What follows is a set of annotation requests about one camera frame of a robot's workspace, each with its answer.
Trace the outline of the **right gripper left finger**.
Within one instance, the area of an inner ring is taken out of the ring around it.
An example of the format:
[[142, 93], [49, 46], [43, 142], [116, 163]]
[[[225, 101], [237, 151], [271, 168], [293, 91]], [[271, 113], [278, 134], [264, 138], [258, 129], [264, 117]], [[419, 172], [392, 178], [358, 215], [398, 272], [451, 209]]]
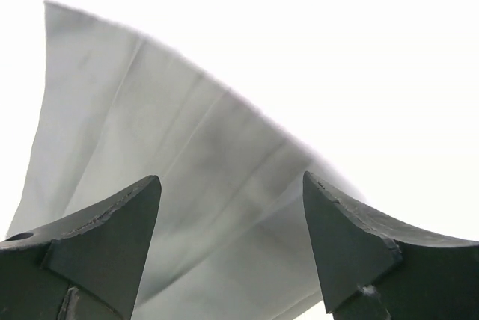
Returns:
[[130, 319], [158, 215], [147, 176], [1, 242], [2, 319]]

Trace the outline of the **grey pleated skirt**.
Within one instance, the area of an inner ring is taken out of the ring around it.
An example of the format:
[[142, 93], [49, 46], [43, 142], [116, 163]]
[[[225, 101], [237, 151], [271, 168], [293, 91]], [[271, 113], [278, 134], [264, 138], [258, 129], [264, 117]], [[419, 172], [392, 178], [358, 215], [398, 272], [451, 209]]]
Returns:
[[45, 4], [43, 103], [12, 235], [162, 184], [135, 319], [294, 319], [322, 299], [302, 202], [325, 159], [185, 58]]

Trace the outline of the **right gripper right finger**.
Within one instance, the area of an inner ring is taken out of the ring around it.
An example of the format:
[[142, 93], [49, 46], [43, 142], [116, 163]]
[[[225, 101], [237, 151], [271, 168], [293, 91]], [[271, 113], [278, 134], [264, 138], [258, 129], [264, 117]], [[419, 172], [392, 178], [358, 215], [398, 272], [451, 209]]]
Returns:
[[476, 319], [478, 243], [412, 226], [314, 174], [303, 204], [326, 312], [335, 319]]

